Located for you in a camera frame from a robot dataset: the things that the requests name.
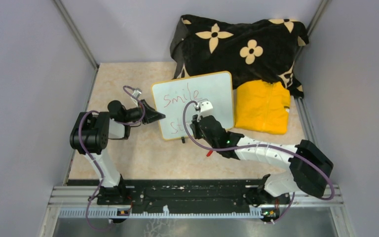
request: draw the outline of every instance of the table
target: table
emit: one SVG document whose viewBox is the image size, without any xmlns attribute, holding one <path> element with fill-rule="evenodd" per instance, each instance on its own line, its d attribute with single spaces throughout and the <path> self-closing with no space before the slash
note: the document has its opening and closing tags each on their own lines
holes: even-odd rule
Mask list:
<svg viewBox="0 0 379 237">
<path fill-rule="evenodd" d="M 122 90 L 123 85 L 142 90 L 140 99 L 154 107 L 151 85 L 170 80 L 175 62 L 103 63 L 100 65 L 88 110 L 108 111 L 112 100 L 119 100 L 126 108 L 135 105 Z M 304 139 L 303 128 L 293 97 L 291 98 L 288 131 L 284 135 L 254 132 L 233 128 L 256 140 L 278 144 L 298 144 Z M 255 179 L 284 170 L 256 161 L 227 159 L 214 152 L 206 157 L 207 150 L 186 139 L 164 141 L 157 122 L 131 128 L 128 140 L 110 140 L 108 151 L 117 170 L 125 179 Z M 98 179 L 91 164 L 75 153 L 69 179 Z"/>
</svg>

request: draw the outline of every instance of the whiteboard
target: whiteboard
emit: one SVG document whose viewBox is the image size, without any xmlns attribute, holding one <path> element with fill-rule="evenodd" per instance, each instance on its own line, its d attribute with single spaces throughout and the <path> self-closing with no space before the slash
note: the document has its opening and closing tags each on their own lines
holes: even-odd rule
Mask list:
<svg viewBox="0 0 379 237">
<path fill-rule="evenodd" d="M 222 127 L 230 129 L 234 126 L 233 92 L 229 72 L 157 82 L 152 85 L 152 95 L 156 110 L 166 115 L 166 118 L 159 120 L 162 137 L 165 140 L 187 137 L 182 115 L 185 105 L 191 100 L 198 102 L 208 99 L 214 107 L 213 116 Z M 188 107 L 185 117 L 191 135 L 189 124 L 192 116 L 198 114 L 193 105 Z"/>
</svg>

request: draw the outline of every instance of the metal frame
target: metal frame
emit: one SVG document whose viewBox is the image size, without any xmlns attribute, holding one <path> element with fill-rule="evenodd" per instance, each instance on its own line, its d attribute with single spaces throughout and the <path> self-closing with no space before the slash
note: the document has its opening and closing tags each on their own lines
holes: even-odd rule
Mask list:
<svg viewBox="0 0 379 237">
<path fill-rule="evenodd" d="M 98 73 L 99 65 L 95 61 L 91 51 L 89 50 L 88 46 L 86 45 L 84 39 L 80 35 L 79 30 L 77 29 L 76 25 L 74 24 L 73 20 L 71 19 L 70 15 L 68 14 L 66 8 L 64 7 L 61 0 L 52 0 L 59 10 L 62 18 L 65 20 L 68 28 L 70 29 L 72 35 L 75 37 L 78 45 L 80 46 L 82 52 L 84 53 L 85 57 L 88 59 L 90 64 L 95 69 L 95 75 L 94 75 L 94 83 L 96 79 L 96 75 Z M 311 35 L 313 32 L 316 24 L 320 20 L 324 10 L 328 6 L 328 4 L 331 2 L 331 0 L 321 0 L 315 15 L 313 16 L 310 24 L 307 27 L 308 36 Z M 296 54 L 296 60 L 301 54 L 300 49 Z M 318 141 L 316 139 L 316 135 L 314 133 L 313 125 L 310 119 L 310 116 L 307 112 L 306 104 L 303 99 L 298 98 L 295 100 L 295 103 L 297 105 L 297 109 L 299 111 L 299 116 L 301 118 L 301 123 L 304 131 L 304 135 L 306 139 L 312 141 L 316 145 L 318 145 Z M 95 186 L 56 186 L 54 187 L 48 207 L 46 210 L 45 218 L 43 221 L 43 225 L 41 228 L 41 232 L 39 236 L 41 237 L 51 237 L 53 236 L 54 229 L 56 226 L 57 219 L 59 217 L 63 218 L 69 218 L 69 217 L 80 217 L 84 215 L 85 207 L 88 202 L 88 197 L 92 194 L 92 192 L 95 190 Z M 354 237 L 354 231 L 352 229 L 352 226 L 350 224 L 348 214 L 345 209 L 345 205 L 343 203 L 341 191 L 339 189 L 338 185 L 335 185 L 335 198 L 331 201 L 322 201 L 317 198 L 311 197 L 303 192 L 298 192 L 296 194 L 295 201 L 292 205 L 292 207 L 329 207 L 331 209 L 331 214 L 333 217 L 333 221 L 338 233 L 338 236 L 340 237 Z M 325 194 L 328 195 L 330 192 L 329 189 L 326 189 Z M 261 208 L 269 208 L 271 206 L 261 206 Z M 107 218 L 110 217 L 110 215 L 113 215 L 113 212 L 115 212 L 118 209 L 127 209 L 128 206 L 125 205 L 111 205 L 111 206 L 98 206 L 96 205 L 96 201 L 92 201 L 90 212 L 91 217 L 93 218 Z M 235 214 L 229 214 L 229 215 L 211 215 L 212 218 L 258 218 L 258 210 L 251 209 L 251 213 L 245 213 L 244 215 L 235 215 Z M 167 210 L 164 211 L 164 213 L 160 213 L 158 215 L 156 214 L 131 214 L 130 218 L 188 218 L 187 215 L 180 215 L 180 214 L 170 214 Z M 191 215 L 190 218 L 209 218 L 208 215 L 201 214 L 201 215 Z"/>
</svg>

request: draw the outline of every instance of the gray floor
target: gray floor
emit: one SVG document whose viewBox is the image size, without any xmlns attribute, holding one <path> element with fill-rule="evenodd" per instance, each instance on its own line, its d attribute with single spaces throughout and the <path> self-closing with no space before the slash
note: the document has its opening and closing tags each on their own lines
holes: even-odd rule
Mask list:
<svg viewBox="0 0 379 237">
<path fill-rule="evenodd" d="M 103 228 L 107 220 L 91 219 Z M 63 218 L 54 237 L 334 237 L 328 208 L 292 208 L 276 225 L 253 219 L 132 219 L 108 232 L 93 231 L 85 219 Z"/>
</svg>

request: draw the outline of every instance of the robotic arm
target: robotic arm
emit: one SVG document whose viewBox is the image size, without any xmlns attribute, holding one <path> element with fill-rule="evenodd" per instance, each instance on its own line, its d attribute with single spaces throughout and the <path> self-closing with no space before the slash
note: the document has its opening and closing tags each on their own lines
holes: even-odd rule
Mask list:
<svg viewBox="0 0 379 237">
<path fill-rule="evenodd" d="M 213 105 L 208 100 L 198 102 L 195 110 L 199 111 L 199 114 L 192 117 L 190 124 L 195 139 L 204 139 L 226 158 L 256 160 L 286 170 L 281 174 L 263 177 L 266 180 L 264 190 L 267 193 L 277 197 L 301 190 L 311 196 L 322 198 L 327 185 L 326 179 L 305 161 L 286 152 L 306 158 L 329 177 L 333 163 L 312 142 L 302 140 L 297 145 L 279 145 L 257 141 L 222 128 L 220 122 L 212 115 Z"/>
</svg>

